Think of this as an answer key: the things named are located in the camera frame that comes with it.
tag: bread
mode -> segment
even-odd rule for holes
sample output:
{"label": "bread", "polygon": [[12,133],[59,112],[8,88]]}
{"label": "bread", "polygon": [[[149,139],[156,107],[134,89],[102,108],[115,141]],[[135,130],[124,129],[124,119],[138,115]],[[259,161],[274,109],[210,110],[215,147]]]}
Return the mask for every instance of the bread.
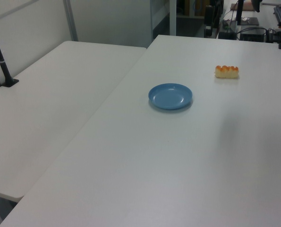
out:
{"label": "bread", "polygon": [[215,76],[217,78],[228,78],[228,79],[236,79],[239,76],[239,69],[238,67],[234,66],[226,66],[220,65],[216,66]]}

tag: computer monitor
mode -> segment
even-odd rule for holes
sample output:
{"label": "computer monitor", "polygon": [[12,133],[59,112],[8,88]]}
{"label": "computer monitor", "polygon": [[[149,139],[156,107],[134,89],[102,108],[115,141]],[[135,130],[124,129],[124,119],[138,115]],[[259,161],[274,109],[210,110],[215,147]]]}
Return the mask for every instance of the computer monitor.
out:
{"label": "computer monitor", "polygon": [[[260,12],[260,2],[262,0],[251,0],[252,1],[252,5],[253,5],[253,8],[256,12]],[[237,15],[236,15],[236,22],[237,22],[237,25],[243,25],[243,26],[246,26],[246,25],[259,25],[259,21],[258,21],[258,18],[256,17],[247,17],[246,20],[242,20],[241,19],[241,16],[242,16],[242,9],[243,9],[243,3],[244,3],[244,0],[239,0],[238,1],[238,8],[237,8]]]}

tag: wall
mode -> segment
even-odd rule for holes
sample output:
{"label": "wall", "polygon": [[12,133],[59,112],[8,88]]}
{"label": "wall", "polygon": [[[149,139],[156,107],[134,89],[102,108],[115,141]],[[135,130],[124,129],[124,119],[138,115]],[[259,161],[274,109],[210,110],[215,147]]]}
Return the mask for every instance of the wall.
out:
{"label": "wall", "polygon": [[63,0],[39,0],[0,19],[0,48],[12,77],[67,40]]}
{"label": "wall", "polygon": [[168,15],[170,12],[169,0],[152,0],[152,24],[153,29]]}
{"label": "wall", "polygon": [[71,0],[78,40],[148,47],[151,0]]}

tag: tabletop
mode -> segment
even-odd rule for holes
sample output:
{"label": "tabletop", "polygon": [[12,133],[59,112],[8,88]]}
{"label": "tabletop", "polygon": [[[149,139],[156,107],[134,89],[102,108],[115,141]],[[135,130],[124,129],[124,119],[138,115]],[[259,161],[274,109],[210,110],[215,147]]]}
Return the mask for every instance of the tabletop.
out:
{"label": "tabletop", "polygon": [[[224,64],[239,79],[215,78]],[[192,104],[152,106],[162,83],[189,87]],[[158,36],[8,226],[281,227],[281,50]]]}
{"label": "tabletop", "polygon": [[[236,4],[236,0],[230,0],[229,6],[226,9],[226,16],[224,17],[225,20],[231,20],[232,13],[233,14],[233,20],[235,20],[236,17],[236,11],[231,11],[230,12],[230,6],[231,4]],[[272,5],[264,5],[260,3],[260,12],[256,11],[243,11],[242,12],[242,17],[256,17],[258,18],[259,21],[259,26],[264,27],[266,29],[268,28],[278,28],[278,21],[276,16],[273,14],[274,13],[274,8],[275,6]]]}
{"label": "tabletop", "polygon": [[64,42],[0,87],[0,197],[26,194],[144,52]]}

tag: plate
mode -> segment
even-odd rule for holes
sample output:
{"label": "plate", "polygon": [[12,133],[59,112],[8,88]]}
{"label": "plate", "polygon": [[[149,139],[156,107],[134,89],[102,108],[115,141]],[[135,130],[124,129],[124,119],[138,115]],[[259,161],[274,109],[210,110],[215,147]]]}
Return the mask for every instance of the plate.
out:
{"label": "plate", "polygon": [[192,91],[181,84],[160,84],[149,92],[150,101],[158,108],[180,109],[188,105],[193,97]]}

